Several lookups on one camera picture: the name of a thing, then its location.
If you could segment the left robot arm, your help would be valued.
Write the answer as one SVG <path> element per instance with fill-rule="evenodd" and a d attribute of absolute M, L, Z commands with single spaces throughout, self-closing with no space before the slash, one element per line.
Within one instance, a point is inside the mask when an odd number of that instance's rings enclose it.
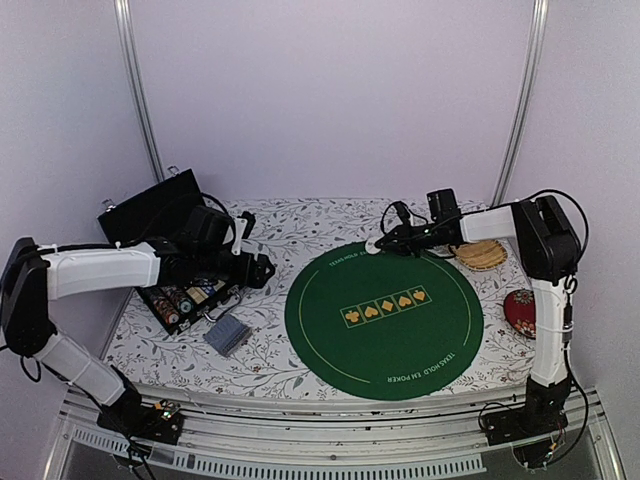
<path fill-rule="evenodd" d="M 19 239 L 1 277 L 1 329 L 6 347 L 34 358 L 67 382 L 110 407 L 111 419 L 128 434 L 148 426 L 148 412 L 129 396 L 123 375 L 90 354 L 49 317 L 63 297 L 125 287 L 187 286 L 196 279 L 263 288 L 274 275 L 269 257 L 243 250 L 254 217 L 232 217 L 195 206 L 170 239 L 143 235 L 127 244 L 39 246 Z"/>

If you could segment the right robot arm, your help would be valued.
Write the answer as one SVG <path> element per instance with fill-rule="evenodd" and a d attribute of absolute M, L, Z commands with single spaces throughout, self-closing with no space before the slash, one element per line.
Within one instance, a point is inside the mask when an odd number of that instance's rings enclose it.
<path fill-rule="evenodd" d="M 588 241 L 578 238 L 558 195 L 567 196 L 544 189 L 523 200 L 464 213 L 452 189 L 437 190 L 426 194 L 429 221 L 417 225 L 416 215 L 397 201 L 391 207 L 400 224 L 365 242 L 370 254 L 418 256 L 444 245 L 459 247 L 502 238 L 517 241 L 535 303 L 535 357 L 527 378 L 526 407 L 518 412 L 516 421 L 527 436 L 539 435 L 554 422 L 573 380 L 568 360 L 573 332 L 571 296 Z"/>

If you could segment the white dealer button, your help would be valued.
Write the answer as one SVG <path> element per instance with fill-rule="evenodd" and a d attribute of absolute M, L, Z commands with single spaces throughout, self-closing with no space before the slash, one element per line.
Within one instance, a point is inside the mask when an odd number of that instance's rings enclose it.
<path fill-rule="evenodd" d="M 381 250 L 375 246 L 374 241 L 367 241 L 365 243 L 365 251 L 371 255 L 376 255 L 381 252 Z"/>

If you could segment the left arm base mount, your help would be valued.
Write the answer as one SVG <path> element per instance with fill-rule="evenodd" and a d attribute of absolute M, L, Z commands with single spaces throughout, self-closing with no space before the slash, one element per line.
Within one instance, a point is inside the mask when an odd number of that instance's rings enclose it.
<path fill-rule="evenodd" d="M 126 438 L 140 438 L 177 445 L 185 417 L 179 403 L 162 399 L 144 405 L 139 396 L 122 397 L 111 406 L 102 406 L 97 425 Z"/>

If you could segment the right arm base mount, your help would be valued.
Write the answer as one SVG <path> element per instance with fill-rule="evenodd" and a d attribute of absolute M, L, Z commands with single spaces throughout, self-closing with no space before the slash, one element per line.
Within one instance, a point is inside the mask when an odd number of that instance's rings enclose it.
<path fill-rule="evenodd" d="M 550 416 L 527 415 L 524 406 L 489 402 L 479 412 L 478 425 L 488 444 L 495 446 L 560 432 L 568 426 L 568 420 L 563 411 Z"/>

